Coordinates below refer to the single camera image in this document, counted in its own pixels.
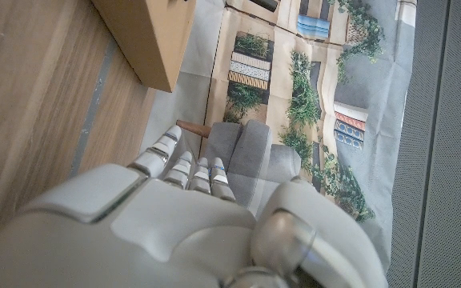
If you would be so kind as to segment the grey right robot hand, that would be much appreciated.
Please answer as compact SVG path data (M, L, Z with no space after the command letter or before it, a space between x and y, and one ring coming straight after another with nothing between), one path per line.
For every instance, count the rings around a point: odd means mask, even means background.
M37 196L0 229L0 287L385 287L363 228L245 129L223 158L172 126L130 165Z

